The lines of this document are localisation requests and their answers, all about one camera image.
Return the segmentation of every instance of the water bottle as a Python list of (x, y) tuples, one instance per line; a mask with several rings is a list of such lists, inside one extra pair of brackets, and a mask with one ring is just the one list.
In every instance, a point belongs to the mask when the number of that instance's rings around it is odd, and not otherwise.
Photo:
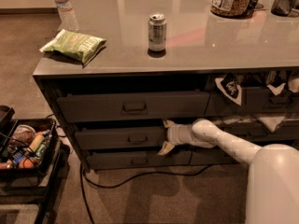
[(71, 0), (54, 0), (60, 19), (62, 21), (62, 28), (70, 32), (78, 32), (78, 22), (75, 11), (71, 4)]

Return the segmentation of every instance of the gray countertop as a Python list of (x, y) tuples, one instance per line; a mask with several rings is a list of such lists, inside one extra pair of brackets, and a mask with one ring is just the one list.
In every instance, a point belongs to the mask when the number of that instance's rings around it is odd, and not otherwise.
[[(270, 12), (274, 0), (251, 16), (225, 19), (210, 12), (211, 0), (74, 0), (80, 32), (107, 40), (85, 68), (46, 54), (35, 76), (219, 72), (299, 67), (299, 18)], [(148, 52), (148, 21), (167, 19), (165, 55)]]

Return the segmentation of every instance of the concrete floor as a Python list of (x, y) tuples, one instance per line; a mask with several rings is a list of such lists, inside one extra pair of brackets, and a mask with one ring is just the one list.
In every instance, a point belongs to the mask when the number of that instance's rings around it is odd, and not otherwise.
[[(59, 24), (57, 14), (0, 15), (1, 105), (12, 106), (16, 119), (43, 119), (51, 114), (32, 74), (43, 55), (39, 49), (55, 36)], [(91, 223), (75, 152), (68, 164), (67, 178), (45, 223)], [(147, 171), (192, 173), (202, 168), (91, 171), (87, 176), (102, 185), (115, 185)], [(115, 189), (83, 184), (95, 223), (236, 224), (245, 220), (247, 168), (243, 165), (215, 165), (193, 177), (145, 175)]]

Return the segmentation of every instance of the chip bag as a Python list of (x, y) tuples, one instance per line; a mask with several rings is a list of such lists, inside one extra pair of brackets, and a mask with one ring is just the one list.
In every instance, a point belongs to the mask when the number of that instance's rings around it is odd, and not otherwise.
[(65, 56), (82, 62), (85, 66), (104, 47), (105, 43), (106, 40), (103, 38), (63, 29), (40, 51), (59, 51)]

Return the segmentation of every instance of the silver can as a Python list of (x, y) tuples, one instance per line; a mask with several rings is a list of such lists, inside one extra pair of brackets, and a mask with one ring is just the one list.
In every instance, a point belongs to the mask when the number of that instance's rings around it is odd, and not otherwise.
[(155, 12), (149, 15), (149, 49), (161, 51), (165, 49), (167, 21), (165, 15)]

